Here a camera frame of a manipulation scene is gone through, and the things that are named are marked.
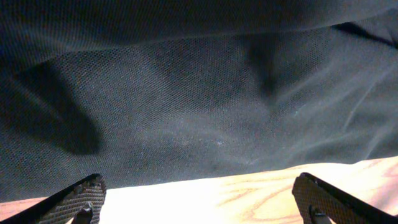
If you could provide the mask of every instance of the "wooden table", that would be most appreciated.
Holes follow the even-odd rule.
[[[392,157],[352,165],[308,164],[255,174],[109,189],[100,223],[302,223],[291,193],[296,176],[302,172],[387,213],[398,214],[398,157]],[[42,199],[0,203],[0,220]]]

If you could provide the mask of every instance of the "textured fabric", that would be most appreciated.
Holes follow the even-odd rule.
[[[396,156],[397,6],[2,1],[0,201]]]

